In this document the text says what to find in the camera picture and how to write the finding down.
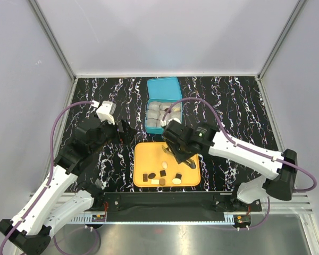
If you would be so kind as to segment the dark square chocolate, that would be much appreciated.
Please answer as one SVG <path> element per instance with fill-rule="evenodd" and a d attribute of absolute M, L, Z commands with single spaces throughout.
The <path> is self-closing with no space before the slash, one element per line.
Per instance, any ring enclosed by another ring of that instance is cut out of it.
<path fill-rule="evenodd" d="M 165 170 L 161 170 L 159 173 L 160 173 L 161 177 L 166 176 L 166 171 Z"/>

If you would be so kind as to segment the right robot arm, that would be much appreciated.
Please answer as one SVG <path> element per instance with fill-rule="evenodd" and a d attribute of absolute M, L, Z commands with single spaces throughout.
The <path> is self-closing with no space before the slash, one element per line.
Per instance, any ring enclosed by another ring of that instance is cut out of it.
<path fill-rule="evenodd" d="M 229 159 L 260 174 L 260 177 L 237 185 L 231 195 L 217 200 L 217 207 L 223 211 L 245 211 L 250 204 L 267 197 L 281 201 L 292 199 L 297 174 L 297 154 L 293 150 L 279 152 L 260 148 L 217 131 L 207 123 L 192 129 L 171 120 L 164 127 L 162 137 L 166 143 L 163 150 L 178 164 L 184 163 L 191 169 L 197 167 L 192 157 L 207 153 Z"/>

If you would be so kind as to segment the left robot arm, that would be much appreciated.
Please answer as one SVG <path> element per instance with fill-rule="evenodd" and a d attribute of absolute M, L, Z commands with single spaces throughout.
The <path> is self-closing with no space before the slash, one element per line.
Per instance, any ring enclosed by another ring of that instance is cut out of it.
<path fill-rule="evenodd" d="M 12 219 L 0 221 L 0 232 L 24 254 L 42 254 L 51 238 L 77 214 L 99 210 L 102 191 L 94 183 L 82 185 L 77 194 L 53 210 L 66 189 L 86 170 L 95 167 L 94 158 L 111 143 L 129 145 L 136 135 L 126 120 L 116 124 L 92 118 L 79 124 L 70 142 L 58 153 L 53 168 L 29 202 Z"/>

